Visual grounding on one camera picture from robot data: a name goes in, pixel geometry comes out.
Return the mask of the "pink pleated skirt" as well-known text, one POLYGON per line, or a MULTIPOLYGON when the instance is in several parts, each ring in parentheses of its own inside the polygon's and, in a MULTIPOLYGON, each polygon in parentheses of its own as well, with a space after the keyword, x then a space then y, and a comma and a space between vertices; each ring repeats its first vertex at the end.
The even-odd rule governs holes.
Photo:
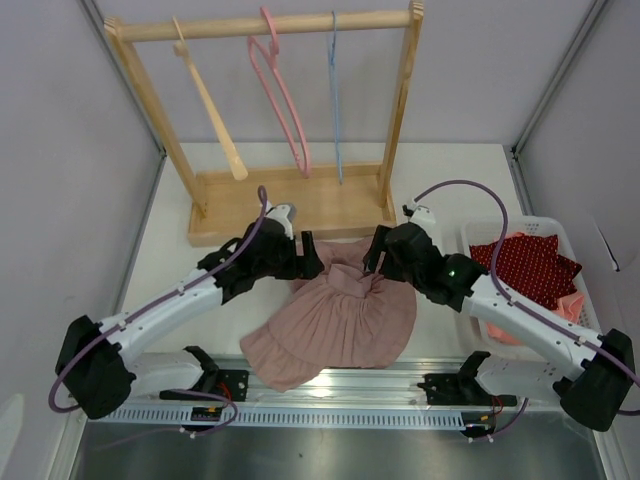
POLYGON ((293 281, 288 301, 241 339, 243 355, 266 386, 286 392, 325 368, 386 368, 405 350, 416 293, 407 283, 365 273, 371 243, 317 243, 323 272, 293 281))

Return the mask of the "cream plastic hanger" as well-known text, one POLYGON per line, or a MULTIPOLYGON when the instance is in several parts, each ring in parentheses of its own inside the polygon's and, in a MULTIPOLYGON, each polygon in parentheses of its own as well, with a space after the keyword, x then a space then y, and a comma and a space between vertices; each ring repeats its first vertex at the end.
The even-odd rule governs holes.
POLYGON ((227 159, 232 177, 236 181, 243 181, 248 177, 248 170, 241 159, 236 146, 226 128, 226 125, 217 110, 215 102, 205 85, 199 70, 191 57, 189 47, 183 35, 178 19, 173 16, 172 22, 178 34, 178 40, 174 43, 173 50, 177 57, 183 60, 183 63, 189 72, 192 81, 200 95, 206 113, 209 117, 214 132, 216 133, 218 143, 227 159))

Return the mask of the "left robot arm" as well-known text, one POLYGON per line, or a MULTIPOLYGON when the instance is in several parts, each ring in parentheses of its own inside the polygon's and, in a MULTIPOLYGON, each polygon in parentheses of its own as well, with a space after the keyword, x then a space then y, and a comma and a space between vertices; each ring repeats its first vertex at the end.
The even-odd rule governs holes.
POLYGON ((72 321, 54 385, 65 387, 73 407, 88 418, 104 418, 139 391, 143 373, 135 362, 156 340, 250 291, 263 278, 313 279, 323 270, 312 232, 295 235, 276 219, 256 221, 243 237, 206 255, 175 286, 136 310, 98 322, 86 315, 72 321))

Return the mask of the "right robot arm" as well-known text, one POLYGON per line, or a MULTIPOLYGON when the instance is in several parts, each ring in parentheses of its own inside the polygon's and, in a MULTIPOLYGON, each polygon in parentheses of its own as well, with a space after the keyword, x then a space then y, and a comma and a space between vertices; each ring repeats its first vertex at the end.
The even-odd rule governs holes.
POLYGON ((560 369, 555 382, 562 409, 595 431, 608 430, 636 381, 630 338, 579 328, 544 308, 508 297, 498 279, 463 254, 443 255, 426 231, 409 222, 378 226, 364 256, 366 272, 407 282, 431 302, 456 312, 468 310, 510 335, 560 369))

